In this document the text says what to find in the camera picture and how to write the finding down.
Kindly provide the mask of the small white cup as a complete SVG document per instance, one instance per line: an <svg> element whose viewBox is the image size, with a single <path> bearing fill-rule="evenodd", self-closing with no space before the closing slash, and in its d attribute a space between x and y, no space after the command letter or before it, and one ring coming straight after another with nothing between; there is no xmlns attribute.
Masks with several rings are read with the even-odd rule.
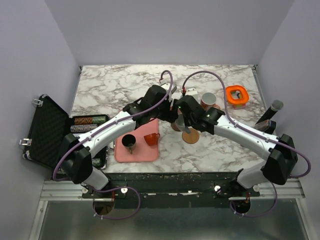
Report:
<svg viewBox="0 0 320 240"><path fill-rule="evenodd" d="M191 133L189 127L185 125L184 117L182 115L175 120L174 124L181 132L185 132L187 134Z"/></svg>

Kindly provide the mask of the pink mug white inside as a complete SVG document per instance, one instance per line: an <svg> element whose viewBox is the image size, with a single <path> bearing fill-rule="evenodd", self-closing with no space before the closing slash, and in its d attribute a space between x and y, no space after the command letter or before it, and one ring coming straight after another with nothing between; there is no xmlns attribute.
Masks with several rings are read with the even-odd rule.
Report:
<svg viewBox="0 0 320 240"><path fill-rule="evenodd" d="M205 92L200 98L200 105L204 110L208 110L209 108L221 109L219 105L217 105L217 96L211 92Z"/></svg>

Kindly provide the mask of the light wood coaster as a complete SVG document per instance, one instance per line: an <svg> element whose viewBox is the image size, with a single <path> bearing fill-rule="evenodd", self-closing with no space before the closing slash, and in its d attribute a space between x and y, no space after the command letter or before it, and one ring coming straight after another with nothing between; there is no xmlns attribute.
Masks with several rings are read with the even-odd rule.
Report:
<svg viewBox="0 0 320 240"><path fill-rule="evenodd" d="M184 131L181 137L187 144L195 144L199 140L200 134L197 130L192 128L190 129L190 133Z"/></svg>

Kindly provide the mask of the orange red cup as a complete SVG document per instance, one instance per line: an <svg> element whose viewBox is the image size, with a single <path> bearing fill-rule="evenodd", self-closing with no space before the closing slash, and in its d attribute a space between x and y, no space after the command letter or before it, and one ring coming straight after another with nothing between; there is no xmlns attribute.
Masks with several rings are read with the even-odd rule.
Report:
<svg viewBox="0 0 320 240"><path fill-rule="evenodd" d="M159 133L150 133L145 135L143 138L148 146L155 146L158 144L160 136L161 135Z"/></svg>

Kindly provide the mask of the black cup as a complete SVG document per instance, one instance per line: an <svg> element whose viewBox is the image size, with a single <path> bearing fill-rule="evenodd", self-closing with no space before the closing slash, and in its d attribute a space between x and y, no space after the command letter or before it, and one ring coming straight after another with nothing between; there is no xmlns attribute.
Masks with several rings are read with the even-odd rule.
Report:
<svg viewBox="0 0 320 240"><path fill-rule="evenodd" d="M132 155L137 144L136 137L132 134L126 134L122 137L121 143Z"/></svg>

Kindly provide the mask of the dark wood coaster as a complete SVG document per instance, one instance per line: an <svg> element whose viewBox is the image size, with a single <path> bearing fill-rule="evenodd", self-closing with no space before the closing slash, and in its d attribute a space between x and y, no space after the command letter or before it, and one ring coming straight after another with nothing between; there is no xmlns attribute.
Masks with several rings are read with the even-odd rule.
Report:
<svg viewBox="0 0 320 240"><path fill-rule="evenodd" d="M176 122L173 122L171 124L171 128L174 130L174 131L177 131L177 132L182 132L182 128L180 125L178 125Z"/></svg>

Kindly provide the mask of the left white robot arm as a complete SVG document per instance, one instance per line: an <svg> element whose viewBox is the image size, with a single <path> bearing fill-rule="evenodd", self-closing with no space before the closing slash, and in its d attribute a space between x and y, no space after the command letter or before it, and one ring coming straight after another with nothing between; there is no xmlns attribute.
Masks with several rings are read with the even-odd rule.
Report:
<svg viewBox="0 0 320 240"><path fill-rule="evenodd" d="M85 183L92 186L99 197L107 197L111 191L109 179L93 166L92 158L109 143L153 119L171 122L171 95L176 89L174 83L152 85L141 99L127 104L104 124L79 136L67 134L60 145L53 179L59 181L57 172L62 169L74 184Z"/></svg>

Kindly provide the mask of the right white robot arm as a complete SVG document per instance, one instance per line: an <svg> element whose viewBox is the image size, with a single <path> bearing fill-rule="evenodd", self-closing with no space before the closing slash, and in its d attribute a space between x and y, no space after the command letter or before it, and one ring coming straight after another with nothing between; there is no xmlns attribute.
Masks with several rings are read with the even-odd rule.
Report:
<svg viewBox="0 0 320 240"><path fill-rule="evenodd" d="M191 95L175 100L172 109L183 114L187 126L234 141L264 160L239 171L236 179L230 183L230 191L236 196L265 182L284 185L298 161L293 139L288 135L277 137L258 131L233 120L215 107L203 109Z"/></svg>

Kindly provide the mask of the black microphone stand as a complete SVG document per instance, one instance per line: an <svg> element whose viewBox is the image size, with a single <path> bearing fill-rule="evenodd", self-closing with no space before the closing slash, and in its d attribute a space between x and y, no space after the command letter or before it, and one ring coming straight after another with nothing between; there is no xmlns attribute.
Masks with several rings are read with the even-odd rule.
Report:
<svg viewBox="0 0 320 240"><path fill-rule="evenodd" d="M277 123L273 120L267 119L257 123L254 128L266 134L272 135L276 130Z"/></svg>

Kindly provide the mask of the black grey microphone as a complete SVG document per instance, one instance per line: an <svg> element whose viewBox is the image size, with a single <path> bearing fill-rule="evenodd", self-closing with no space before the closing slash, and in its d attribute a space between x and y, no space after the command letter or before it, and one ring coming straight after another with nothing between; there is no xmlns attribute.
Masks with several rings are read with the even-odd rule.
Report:
<svg viewBox="0 0 320 240"><path fill-rule="evenodd" d="M260 117L260 119L256 122L259 124L266 120L270 120L278 111L280 111L284 107L284 103L278 99L274 100L271 106L266 110L266 112Z"/></svg>

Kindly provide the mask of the black poker chip case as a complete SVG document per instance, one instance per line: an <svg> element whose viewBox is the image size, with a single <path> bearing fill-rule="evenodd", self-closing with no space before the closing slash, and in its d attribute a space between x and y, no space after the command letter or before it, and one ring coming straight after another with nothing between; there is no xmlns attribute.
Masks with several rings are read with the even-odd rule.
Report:
<svg viewBox="0 0 320 240"><path fill-rule="evenodd" d="M23 157L54 170L63 138L75 137L94 130L109 121L107 114L76 115L70 117L53 99L43 94L34 99L35 113L28 137L19 141L24 147Z"/></svg>

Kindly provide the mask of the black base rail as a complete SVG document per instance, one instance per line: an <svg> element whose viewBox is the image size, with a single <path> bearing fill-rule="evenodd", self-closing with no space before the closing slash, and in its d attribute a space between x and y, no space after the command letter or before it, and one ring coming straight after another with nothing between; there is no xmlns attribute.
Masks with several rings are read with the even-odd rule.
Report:
<svg viewBox="0 0 320 240"><path fill-rule="evenodd" d="M104 190L85 187L81 197L93 200L97 208L116 209L174 209L227 208L231 198L237 211L247 209L250 200L267 196L269 182L255 184L249 189L236 186L237 172L188 173L110 173Z"/></svg>

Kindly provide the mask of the aluminium rail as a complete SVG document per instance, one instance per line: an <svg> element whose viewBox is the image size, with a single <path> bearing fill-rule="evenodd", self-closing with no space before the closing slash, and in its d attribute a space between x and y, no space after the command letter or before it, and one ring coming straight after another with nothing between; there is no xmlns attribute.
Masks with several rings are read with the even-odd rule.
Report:
<svg viewBox="0 0 320 240"><path fill-rule="evenodd" d="M81 185L73 184L71 181L45 181L40 193L41 201L81 201Z"/></svg>

